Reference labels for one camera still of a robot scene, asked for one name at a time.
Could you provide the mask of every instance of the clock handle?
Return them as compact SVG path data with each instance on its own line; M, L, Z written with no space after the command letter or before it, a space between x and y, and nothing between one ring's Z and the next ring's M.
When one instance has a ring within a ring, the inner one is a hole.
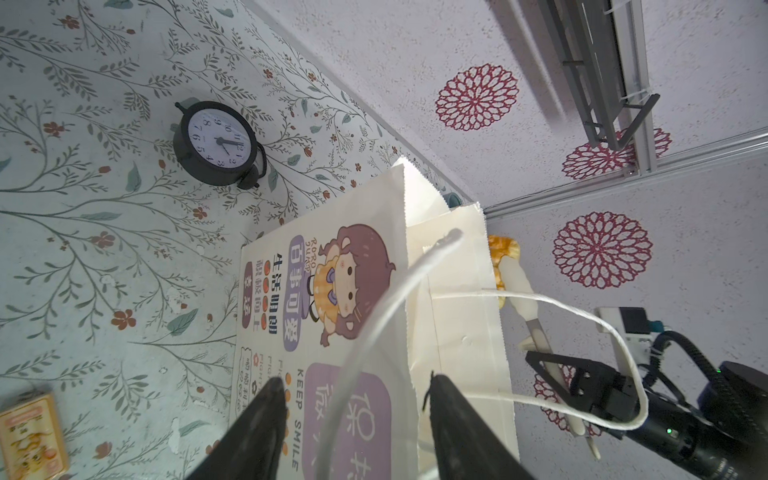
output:
M258 188L259 184L257 181L266 175L266 151L264 150L264 146L259 142L256 142L256 146L261 152L261 173L259 173L259 169L256 168L255 164L251 165L250 169L245 173L245 175L243 175L243 178L240 179L240 182L237 184L237 188L242 190L248 190L252 187Z

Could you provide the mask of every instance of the cartoon girl's face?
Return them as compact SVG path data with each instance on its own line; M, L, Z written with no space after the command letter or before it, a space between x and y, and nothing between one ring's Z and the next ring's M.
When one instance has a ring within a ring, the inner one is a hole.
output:
M351 253L339 256L336 262L336 278L333 289L339 303L339 313L348 316L357 305L357 288L355 287L355 273L357 264Z

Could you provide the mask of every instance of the white paper bag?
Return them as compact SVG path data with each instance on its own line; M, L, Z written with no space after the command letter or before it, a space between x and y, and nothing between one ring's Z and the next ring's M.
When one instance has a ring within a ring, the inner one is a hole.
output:
M412 294L408 315L403 306L392 319L369 353L332 461L332 478L415 478L419 464L434 464L417 446L419 436L432 443L427 417L419 421L432 370L460 389L510 386L496 300L429 298L430 285L443 288L456 274L466 277L454 286L494 286L479 207L449 211L415 167L398 161L364 187L243 248L230 422L270 377L283 378L289 413L278 478L314 478L319 429L352 342L384 290L452 227L468 234L456 257L466 268L439 266ZM466 322L478 328L462 343L457 332ZM483 371L481 379L468 374L472 365ZM516 453L511 405L472 403Z

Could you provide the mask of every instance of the cartoon girl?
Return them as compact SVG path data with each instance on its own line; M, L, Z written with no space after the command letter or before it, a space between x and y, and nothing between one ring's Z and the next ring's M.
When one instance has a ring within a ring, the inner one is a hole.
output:
M317 317L325 326L320 345L328 337L355 339L373 306L389 288L395 264L389 261L381 236L368 225L339 228L336 238L322 247L326 262L315 270L312 294Z

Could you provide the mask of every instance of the purple label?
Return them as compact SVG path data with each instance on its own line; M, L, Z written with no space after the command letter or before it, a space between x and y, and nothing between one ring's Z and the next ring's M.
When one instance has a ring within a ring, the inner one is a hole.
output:
M304 237L296 235L290 241L288 250L288 287L283 304L283 345L286 351L292 352L299 345L301 337L301 306L307 295L302 295L302 287L306 289L304 280Z
M304 435L301 465L304 478L315 478L320 426L333 395L340 368L313 363L306 371ZM392 403L379 377L360 373L339 426L331 462L331 478L389 480L392 473Z
M245 273L243 274L243 328L248 328L250 324L251 300L253 297L253 264L245 264Z

